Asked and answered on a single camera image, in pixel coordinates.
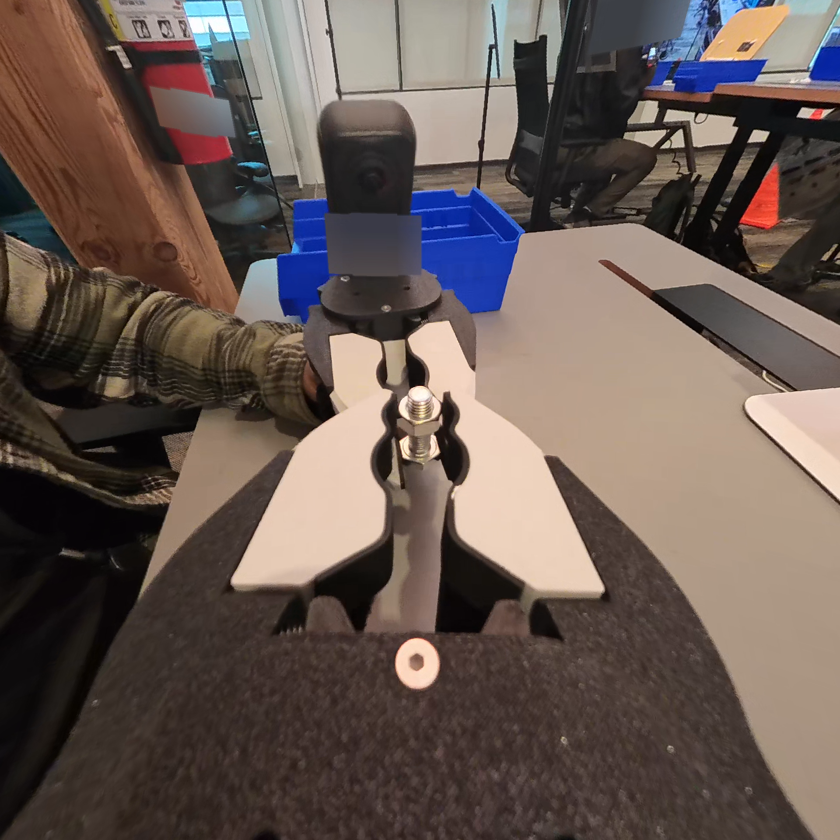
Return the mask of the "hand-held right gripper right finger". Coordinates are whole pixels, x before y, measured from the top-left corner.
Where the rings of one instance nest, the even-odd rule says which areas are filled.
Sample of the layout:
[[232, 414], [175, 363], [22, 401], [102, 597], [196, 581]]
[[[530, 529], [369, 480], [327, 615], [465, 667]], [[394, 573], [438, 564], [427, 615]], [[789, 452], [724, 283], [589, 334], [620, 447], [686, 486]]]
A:
[[444, 439], [442, 581], [469, 603], [601, 599], [605, 584], [541, 448], [467, 392], [444, 396]]

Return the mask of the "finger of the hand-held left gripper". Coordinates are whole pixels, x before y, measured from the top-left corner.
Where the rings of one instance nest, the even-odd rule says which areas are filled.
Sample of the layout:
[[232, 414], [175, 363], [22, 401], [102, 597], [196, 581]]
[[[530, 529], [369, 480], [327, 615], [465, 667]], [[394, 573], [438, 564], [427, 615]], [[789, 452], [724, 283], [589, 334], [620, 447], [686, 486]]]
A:
[[329, 339], [332, 364], [330, 399], [342, 413], [380, 390], [404, 395], [407, 384], [406, 343], [380, 342], [357, 333], [332, 335]]
[[406, 337], [408, 387], [425, 386], [443, 401], [446, 393], [476, 398], [476, 332], [462, 346], [449, 320], [427, 321]]

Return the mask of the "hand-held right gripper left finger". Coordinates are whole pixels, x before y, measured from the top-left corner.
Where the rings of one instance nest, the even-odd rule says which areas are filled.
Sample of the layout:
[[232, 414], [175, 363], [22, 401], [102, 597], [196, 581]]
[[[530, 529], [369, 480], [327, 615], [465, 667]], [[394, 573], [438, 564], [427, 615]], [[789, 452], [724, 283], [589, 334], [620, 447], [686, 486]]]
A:
[[396, 403], [381, 389], [295, 447], [230, 579], [235, 592], [375, 599], [393, 570]]

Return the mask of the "silver threaded bolt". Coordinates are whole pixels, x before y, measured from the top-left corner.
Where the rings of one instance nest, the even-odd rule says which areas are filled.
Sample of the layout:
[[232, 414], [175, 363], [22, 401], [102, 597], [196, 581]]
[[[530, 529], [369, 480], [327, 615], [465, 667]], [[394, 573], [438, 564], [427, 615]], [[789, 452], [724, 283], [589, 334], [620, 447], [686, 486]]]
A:
[[[432, 391], [424, 386], [418, 385], [411, 388], [399, 402], [398, 416], [422, 421], [429, 417], [440, 415], [442, 426], [442, 407], [440, 401]], [[401, 433], [400, 449], [405, 462], [425, 466], [439, 456], [439, 444], [436, 435], [432, 437], [410, 437]]]

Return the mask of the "blue plastic bin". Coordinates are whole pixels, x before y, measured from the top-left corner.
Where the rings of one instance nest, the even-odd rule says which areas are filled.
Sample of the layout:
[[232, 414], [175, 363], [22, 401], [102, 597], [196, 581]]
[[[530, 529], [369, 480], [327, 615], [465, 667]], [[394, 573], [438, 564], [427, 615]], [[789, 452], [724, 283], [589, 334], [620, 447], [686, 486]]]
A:
[[[324, 217], [326, 198], [293, 204], [291, 252], [276, 258], [280, 307], [308, 319], [329, 278]], [[501, 308], [522, 227], [481, 190], [416, 191], [412, 214], [422, 220], [423, 268], [452, 290], [472, 313]]]

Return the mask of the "person's left forearm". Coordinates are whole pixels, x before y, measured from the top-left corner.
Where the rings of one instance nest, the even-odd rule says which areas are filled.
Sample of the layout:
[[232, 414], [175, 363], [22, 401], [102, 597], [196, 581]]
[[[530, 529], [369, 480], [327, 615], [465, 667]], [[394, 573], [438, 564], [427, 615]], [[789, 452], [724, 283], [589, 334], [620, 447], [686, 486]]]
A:
[[225, 406], [314, 426], [301, 326], [245, 322], [2, 234], [2, 352], [45, 401]]

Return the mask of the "grey office chair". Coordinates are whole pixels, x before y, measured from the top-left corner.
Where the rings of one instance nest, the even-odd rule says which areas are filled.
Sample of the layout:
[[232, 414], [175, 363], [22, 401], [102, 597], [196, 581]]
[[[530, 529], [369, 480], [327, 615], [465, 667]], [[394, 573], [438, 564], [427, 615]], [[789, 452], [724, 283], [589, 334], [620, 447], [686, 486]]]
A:
[[219, 161], [203, 168], [205, 215], [230, 227], [261, 225], [281, 215], [280, 199], [269, 184], [270, 168], [257, 161]]

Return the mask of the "black light stand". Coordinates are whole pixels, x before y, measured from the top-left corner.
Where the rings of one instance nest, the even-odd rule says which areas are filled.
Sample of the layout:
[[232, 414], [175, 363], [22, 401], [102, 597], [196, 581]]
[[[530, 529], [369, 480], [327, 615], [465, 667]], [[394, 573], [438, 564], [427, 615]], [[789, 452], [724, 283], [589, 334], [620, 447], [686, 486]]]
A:
[[486, 149], [486, 142], [487, 142], [487, 121], [488, 121], [488, 110], [489, 110], [489, 99], [490, 99], [490, 82], [491, 82], [491, 79], [493, 78], [493, 76], [496, 76], [496, 78], [499, 78], [500, 77], [500, 71], [501, 71], [499, 38], [498, 38], [498, 24], [497, 24], [497, 11], [496, 11], [495, 2], [490, 3], [490, 22], [491, 22], [492, 40], [491, 40], [491, 42], [489, 42], [489, 45], [488, 45], [488, 48], [487, 48], [486, 77], [485, 77], [484, 95], [483, 95], [483, 102], [482, 102], [479, 139], [478, 139], [478, 143], [477, 143], [478, 161], [477, 161], [477, 169], [476, 169], [476, 189], [478, 189], [478, 190], [481, 188], [482, 175], [483, 175], [484, 163], [485, 163], [485, 149]]

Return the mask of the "black slanted pole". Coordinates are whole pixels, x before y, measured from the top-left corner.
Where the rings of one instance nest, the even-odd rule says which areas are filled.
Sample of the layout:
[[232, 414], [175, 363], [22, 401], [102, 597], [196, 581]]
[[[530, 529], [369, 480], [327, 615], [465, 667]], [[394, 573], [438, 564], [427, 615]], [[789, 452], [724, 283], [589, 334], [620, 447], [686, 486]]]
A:
[[577, 67], [581, 53], [589, 42], [594, 6], [593, 1], [569, 1], [564, 7], [566, 17], [563, 37], [554, 74], [549, 114], [542, 137], [539, 166], [533, 183], [528, 221], [530, 233], [550, 229], [553, 172], [563, 138], [566, 113], [574, 91]]

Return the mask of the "black mesh office chair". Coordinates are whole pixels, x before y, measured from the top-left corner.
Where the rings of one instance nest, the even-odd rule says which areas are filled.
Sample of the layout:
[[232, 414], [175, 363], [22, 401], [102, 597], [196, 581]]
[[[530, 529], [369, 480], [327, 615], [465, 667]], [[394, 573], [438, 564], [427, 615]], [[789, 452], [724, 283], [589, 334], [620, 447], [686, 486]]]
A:
[[533, 197], [543, 135], [550, 112], [548, 91], [548, 37], [513, 43], [518, 120], [507, 161], [507, 182]]

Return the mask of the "person's plaid shirt torso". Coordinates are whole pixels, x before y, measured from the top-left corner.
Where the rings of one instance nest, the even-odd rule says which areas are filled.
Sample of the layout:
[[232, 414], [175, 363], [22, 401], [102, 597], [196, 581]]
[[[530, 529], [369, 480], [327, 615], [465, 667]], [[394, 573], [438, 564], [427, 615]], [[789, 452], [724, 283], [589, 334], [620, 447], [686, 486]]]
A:
[[64, 435], [26, 388], [18, 367], [1, 353], [1, 463], [27, 477], [111, 508], [163, 511], [172, 499], [174, 471], [118, 467], [91, 460]]

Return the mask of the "black backpack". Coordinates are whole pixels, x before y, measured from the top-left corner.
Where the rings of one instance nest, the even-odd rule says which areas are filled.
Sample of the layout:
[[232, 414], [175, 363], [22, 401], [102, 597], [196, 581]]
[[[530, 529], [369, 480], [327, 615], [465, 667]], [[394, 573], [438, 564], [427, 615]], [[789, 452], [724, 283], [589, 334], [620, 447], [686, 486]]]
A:
[[685, 173], [667, 182], [654, 197], [644, 226], [679, 242], [688, 227], [700, 174]]

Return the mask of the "silver laptop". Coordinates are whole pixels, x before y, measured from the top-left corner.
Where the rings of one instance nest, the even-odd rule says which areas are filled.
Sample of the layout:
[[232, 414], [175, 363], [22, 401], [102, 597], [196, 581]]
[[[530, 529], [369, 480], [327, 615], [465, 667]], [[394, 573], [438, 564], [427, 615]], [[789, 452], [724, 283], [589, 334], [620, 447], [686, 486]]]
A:
[[818, 485], [839, 499], [839, 388], [753, 395], [743, 410]]

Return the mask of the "black desk mat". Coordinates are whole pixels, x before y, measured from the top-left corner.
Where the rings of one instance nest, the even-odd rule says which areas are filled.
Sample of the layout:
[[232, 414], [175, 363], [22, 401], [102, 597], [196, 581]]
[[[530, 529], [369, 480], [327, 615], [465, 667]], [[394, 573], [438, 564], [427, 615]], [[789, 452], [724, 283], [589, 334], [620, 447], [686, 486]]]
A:
[[652, 299], [795, 391], [839, 387], [837, 355], [724, 290], [708, 284], [671, 287], [653, 291]]

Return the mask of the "orange traffic cone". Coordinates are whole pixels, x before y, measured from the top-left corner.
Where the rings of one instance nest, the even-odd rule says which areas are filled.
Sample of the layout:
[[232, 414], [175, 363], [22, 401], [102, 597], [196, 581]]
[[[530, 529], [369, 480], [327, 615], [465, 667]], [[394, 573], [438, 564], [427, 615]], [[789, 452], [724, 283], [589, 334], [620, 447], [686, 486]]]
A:
[[773, 163], [742, 216], [741, 225], [768, 230], [781, 220], [780, 167]]

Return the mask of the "brown desk with black legs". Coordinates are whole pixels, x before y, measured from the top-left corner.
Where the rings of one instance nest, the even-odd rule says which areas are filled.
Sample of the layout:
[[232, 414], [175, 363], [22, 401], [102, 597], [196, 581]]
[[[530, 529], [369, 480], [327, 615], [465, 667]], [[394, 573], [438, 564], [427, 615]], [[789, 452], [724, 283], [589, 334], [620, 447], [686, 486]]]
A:
[[[657, 102], [658, 116], [675, 110], [734, 119], [734, 137], [682, 238], [683, 246], [706, 257], [720, 251], [738, 230], [742, 216], [770, 171], [785, 139], [798, 137], [839, 141], [838, 121], [800, 117], [804, 108], [838, 109], [837, 82], [721, 83], [714, 91], [705, 92], [683, 92], [673, 87], [652, 86], [645, 90], [643, 100]], [[755, 131], [766, 132], [767, 137], [721, 221], [711, 228], [721, 199]]]

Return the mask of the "wooden post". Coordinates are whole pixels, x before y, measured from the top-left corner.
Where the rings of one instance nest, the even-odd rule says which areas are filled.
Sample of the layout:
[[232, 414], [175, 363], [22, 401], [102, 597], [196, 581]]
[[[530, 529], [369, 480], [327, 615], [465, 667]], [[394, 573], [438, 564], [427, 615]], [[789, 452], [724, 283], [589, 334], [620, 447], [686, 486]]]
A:
[[116, 66], [78, 2], [2, 1], [2, 156], [80, 265], [233, 312], [186, 169], [158, 159]]

